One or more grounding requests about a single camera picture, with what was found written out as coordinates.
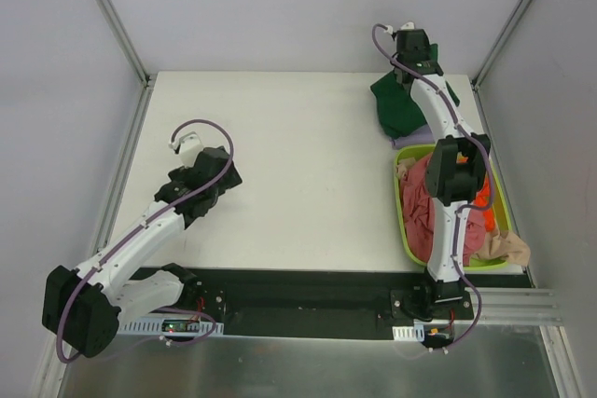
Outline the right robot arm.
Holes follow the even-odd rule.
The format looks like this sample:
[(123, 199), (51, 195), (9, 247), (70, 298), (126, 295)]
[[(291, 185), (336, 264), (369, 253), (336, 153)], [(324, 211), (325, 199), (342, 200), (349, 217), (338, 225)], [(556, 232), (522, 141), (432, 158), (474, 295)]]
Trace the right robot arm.
[(396, 81), (422, 111), (435, 141), (425, 172), (435, 214), (432, 251), (422, 284), (401, 300), (405, 314), (430, 322), (465, 300), (466, 224), (478, 192), (493, 180), (491, 141), (475, 133), (457, 110), (426, 32), (409, 22), (392, 37)]

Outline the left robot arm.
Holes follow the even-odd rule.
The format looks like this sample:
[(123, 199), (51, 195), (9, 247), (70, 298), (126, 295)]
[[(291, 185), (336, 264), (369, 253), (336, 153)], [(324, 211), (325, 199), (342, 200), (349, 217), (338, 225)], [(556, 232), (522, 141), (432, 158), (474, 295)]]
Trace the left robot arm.
[(125, 235), (75, 268), (54, 268), (46, 279), (41, 322), (56, 336), (59, 360), (69, 364), (100, 354), (121, 326), (151, 311), (197, 310), (200, 282), (188, 269), (169, 263), (141, 281), (132, 276), (241, 182), (224, 147), (205, 147), (190, 165), (169, 173)]

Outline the green polo shirt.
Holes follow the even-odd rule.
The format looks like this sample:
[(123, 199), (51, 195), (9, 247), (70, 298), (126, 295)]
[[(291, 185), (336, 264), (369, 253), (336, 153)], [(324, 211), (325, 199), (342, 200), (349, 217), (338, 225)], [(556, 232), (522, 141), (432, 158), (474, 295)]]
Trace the green polo shirt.
[(382, 131), (390, 138), (407, 137), (427, 122), (410, 93), (389, 72), (370, 86)]

